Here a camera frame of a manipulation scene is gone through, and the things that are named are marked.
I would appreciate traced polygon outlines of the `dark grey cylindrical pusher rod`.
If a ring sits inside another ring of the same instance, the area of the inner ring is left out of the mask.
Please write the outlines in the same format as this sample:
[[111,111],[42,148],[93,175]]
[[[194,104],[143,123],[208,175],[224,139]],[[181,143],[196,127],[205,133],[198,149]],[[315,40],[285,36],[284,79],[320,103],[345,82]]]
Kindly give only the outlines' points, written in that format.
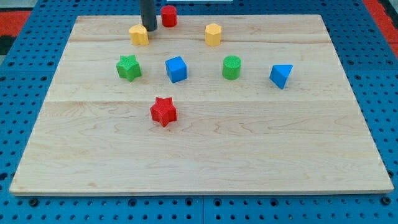
[[157,18],[154,0],[139,0],[139,9],[141,15],[142,25],[148,32],[157,29]]

